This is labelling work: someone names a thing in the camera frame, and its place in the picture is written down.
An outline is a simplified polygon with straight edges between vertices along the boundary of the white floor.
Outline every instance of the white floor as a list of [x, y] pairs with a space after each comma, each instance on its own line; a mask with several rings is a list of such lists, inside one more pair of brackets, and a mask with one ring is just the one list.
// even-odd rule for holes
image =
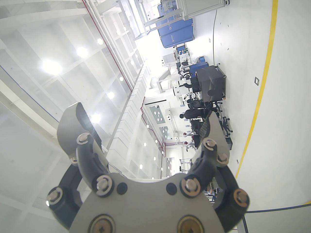
[[[310, 0], [278, 0], [275, 40], [268, 78], [252, 137], [237, 181], [250, 195], [250, 210], [280, 208], [311, 200]], [[233, 147], [230, 169], [235, 175], [250, 131], [265, 65], [272, 0], [230, 0], [217, 11], [215, 64], [227, 75], [224, 112], [230, 117]], [[215, 13], [195, 19], [194, 57], [213, 65]]]

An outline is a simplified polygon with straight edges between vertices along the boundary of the blue cabinet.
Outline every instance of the blue cabinet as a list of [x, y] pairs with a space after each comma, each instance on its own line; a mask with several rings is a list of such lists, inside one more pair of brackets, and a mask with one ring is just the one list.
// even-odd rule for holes
[[[167, 11], [164, 11], [164, 8], [162, 7], [161, 4], [158, 5], [160, 16], [163, 16], [173, 11], [173, 8], [176, 6], [175, 0], [172, 0], [172, 5], [173, 7]], [[161, 22], [157, 23], [157, 26], [161, 24], [165, 24], [172, 20], [174, 20], [174, 16], [168, 19], [162, 20]], [[159, 32], [163, 47], [168, 48], [168, 47], [172, 47], [172, 46], [184, 43], [184, 42], [192, 41], [194, 39], [192, 24], [193, 24], [192, 19], [179, 20], [177, 22], [173, 22], [172, 24], [159, 28], [158, 32]]]

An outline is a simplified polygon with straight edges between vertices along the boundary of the yellow floor line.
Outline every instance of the yellow floor line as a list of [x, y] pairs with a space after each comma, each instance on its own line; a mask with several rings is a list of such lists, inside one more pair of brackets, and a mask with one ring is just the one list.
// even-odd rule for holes
[[260, 86], [260, 91], [259, 91], [259, 95], [258, 95], [258, 100], [257, 100], [255, 112], [254, 112], [254, 117], [253, 117], [253, 120], [252, 120], [252, 125], [251, 125], [251, 128], [250, 128], [249, 135], [247, 137], [247, 141], [246, 141], [246, 144], [245, 144], [245, 147], [244, 147], [244, 150], [243, 150], [242, 157], [240, 159], [238, 170], [237, 170], [236, 175], [235, 175], [236, 178], [239, 175], [239, 172], [240, 172], [243, 160], [244, 160], [244, 156], [245, 156], [247, 147], [248, 147], [248, 145], [250, 143], [250, 139], [252, 137], [252, 132], [254, 130], [256, 119], [257, 119], [257, 116], [258, 116], [258, 111], [259, 111], [259, 108], [260, 108], [260, 103], [261, 103], [261, 100], [262, 100], [263, 91], [265, 90], [265, 85], [266, 85], [266, 81], [267, 81], [267, 75], [268, 75], [269, 65], [270, 65], [270, 60], [271, 60], [271, 54], [272, 54], [272, 49], [273, 49], [275, 27], [276, 27], [276, 17], [277, 17], [277, 6], [278, 6], [278, 0], [272, 0], [271, 26], [270, 26], [270, 35], [269, 35], [269, 42], [268, 42], [268, 50], [267, 50], [265, 68], [263, 70], [263, 76], [262, 76], [262, 79], [261, 79], [261, 86]]

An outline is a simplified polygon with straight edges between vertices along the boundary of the black cable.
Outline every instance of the black cable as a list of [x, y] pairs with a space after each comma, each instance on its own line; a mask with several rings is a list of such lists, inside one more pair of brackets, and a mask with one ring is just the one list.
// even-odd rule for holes
[[214, 31], [215, 31], [216, 16], [217, 16], [217, 10], [216, 10], [216, 13], [215, 13], [214, 26], [213, 26], [213, 61], [214, 61], [214, 66], [215, 66], [215, 57], [214, 57]]

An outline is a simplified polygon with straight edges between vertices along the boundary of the blue machine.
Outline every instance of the blue machine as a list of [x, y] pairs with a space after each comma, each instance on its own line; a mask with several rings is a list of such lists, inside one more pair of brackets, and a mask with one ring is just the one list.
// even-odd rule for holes
[[195, 72], [200, 69], [200, 68], [204, 68], [204, 67], [208, 67], [208, 63], [204, 61], [198, 62], [196, 64], [190, 65], [189, 69], [190, 69], [190, 73], [194, 76]]
[[[171, 11], [173, 8], [176, 7], [176, 0], [171, 0], [172, 7], [167, 11], [164, 11], [163, 6], [160, 4], [158, 5], [158, 10], [160, 16], [163, 16]], [[157, 26], [165, 24], [169, 21], [174, 20], [174, 16], [162, 20], [161, 22], [157, 23]], [[192, 19], [189, 20], [179, 20], [177, 22], [173, 22], [167, 26], [158, 29], [161, 42], [164, 48], [172, 47], [184, 42], [192, 41], [193, 38], [193, 21]]]

